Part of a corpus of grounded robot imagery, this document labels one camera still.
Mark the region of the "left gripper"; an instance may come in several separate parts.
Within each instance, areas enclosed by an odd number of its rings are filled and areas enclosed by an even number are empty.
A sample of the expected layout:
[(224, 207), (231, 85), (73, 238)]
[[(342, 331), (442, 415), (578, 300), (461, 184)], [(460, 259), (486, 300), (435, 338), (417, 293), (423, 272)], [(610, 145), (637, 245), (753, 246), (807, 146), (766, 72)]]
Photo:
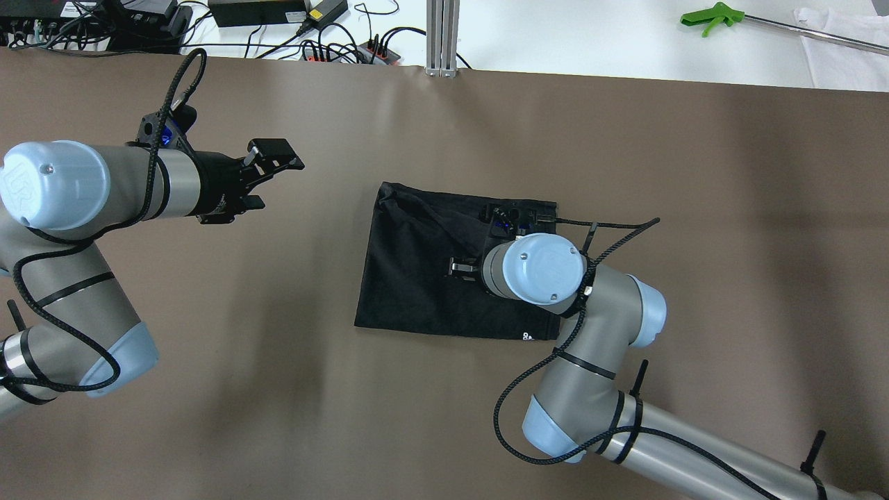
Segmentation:
[(196, 152), (200, 190), (192, 215), (200, 224), (231, 224), (242, 213), (266, 208), (261, 196), (251, 193), (253, 183), (266, 183), (285, 170), (305, 169), (305, 162), (283, 138), (254, 138), (247, 153), (243, 158), (229, 158)]

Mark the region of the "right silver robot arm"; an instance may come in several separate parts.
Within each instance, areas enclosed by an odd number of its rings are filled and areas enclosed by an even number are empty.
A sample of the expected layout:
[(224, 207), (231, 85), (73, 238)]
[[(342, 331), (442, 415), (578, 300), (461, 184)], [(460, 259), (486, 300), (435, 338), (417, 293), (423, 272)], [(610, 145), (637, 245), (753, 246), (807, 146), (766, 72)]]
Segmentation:
[(814, 472), (813, 447), (790, 467), (708, 433), (641, 397), (642, 362), (630, 390), (617, 379), (629, 349), (663, 330), (663, 295), (603, 265), (564, 237), (539, 232), (452, 258), (449, 276), (562, 317), (549, 355), (518, 374), (495, 402), (493, 431), (503, 449), (533, 465), (599, 456), (695, 499), (876, 499)]

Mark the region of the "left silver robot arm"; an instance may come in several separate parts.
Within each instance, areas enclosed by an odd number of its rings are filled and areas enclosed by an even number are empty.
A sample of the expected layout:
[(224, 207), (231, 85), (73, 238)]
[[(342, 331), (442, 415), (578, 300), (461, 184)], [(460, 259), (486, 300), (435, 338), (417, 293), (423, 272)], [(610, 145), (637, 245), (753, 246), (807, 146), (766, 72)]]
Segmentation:
[(244, 158), (164, 145), (25, 142), (2, 161), (2, 274), (38, 316), (2, 341), (2, 418), (66, 392), (101, 397), (158, 363), (146, 324), (97, 240), (128, 224), (230, 224), (264, 208), (251, 193), (303, 161), (284, 139)]

